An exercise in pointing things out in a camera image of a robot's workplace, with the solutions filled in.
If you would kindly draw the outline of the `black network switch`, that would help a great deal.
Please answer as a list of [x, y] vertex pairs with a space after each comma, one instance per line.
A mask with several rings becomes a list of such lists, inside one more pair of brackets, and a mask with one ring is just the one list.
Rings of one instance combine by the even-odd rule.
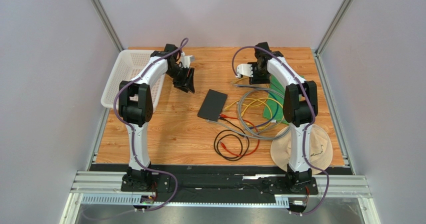
[[227, 96], [225, 93], [209, 89], [197, 113], [197, 117], [210, 121], [218, 121], [228, 98]]

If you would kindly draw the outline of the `yellow ethernet cable short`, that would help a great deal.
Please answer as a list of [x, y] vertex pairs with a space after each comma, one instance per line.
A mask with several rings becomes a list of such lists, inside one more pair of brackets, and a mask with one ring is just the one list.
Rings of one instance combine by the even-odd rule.
[[263, 98], [258, 98], [258, 99], [255, 99], [255, 98], [248, 98], [248, 100], [250, 100], [250, 102], [249, 103], [244, 103], [244, 102], [242, 102], [242, 110], [240, 111], [240, 115], [241, 116], [244, 116], [244, 114], [245, 114], [245, 112], [247, 111], [247, 109], [248, 108], [250, 108], [250, 107], [258, 107], [258, 106], [265, 106], [266, 107], [266, 109], [269, 111], [269, 113], [270, 113], [270, 115], [271, 116], [273, 116], [273, 113], [272, 113], [272, 109], [271, 109], [271, 107], [267, 104], [267, 100], [269, 100], [270, 98], [269, 97], [263, 97]]

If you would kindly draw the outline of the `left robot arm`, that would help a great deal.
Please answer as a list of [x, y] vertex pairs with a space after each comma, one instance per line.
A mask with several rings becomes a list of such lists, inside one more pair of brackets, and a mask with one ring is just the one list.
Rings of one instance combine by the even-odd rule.
[[129, 135], [130, 161], [124, 181], [132, 187], [141, 187], [146, 191], [157, 192], [152, 179], [155, 169], [151, 167], [148, 154], [148, 124], [154, 112], [151, 86], [163, 76], [172, 78], [175, 88], [186, 93], [194, 93], [194, 68], [191, 60], [178, 61], [185, 58], [183, 47], [189, 39], [185, 37], [179, 46], [166, 44], [162, 51], [153, 51], [146, 66], [129, 81], [119, 84], [112, 109], [117, 119], [122, 122]]

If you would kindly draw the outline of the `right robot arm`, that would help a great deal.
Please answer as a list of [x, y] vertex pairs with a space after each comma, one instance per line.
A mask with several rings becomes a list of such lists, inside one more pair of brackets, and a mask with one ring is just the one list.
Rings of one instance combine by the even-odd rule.
[[252, 47], [256, 62], [232, 67], [237, 78], [246, 76], [250, 84], [265, 84], [273, 75], [285, 88], [283, 116], [289, 123], [291, 154], [283, 179], [286, 189], [292, 194], [307, 194], [314, 183], [313, 170], [326, 174], [325, 168], [310, 162], [310, 137], [318, 115], [318, 92], [315, 81], [302, 78], [285, 60], [279, 51], [271, 51], [268, 43]]

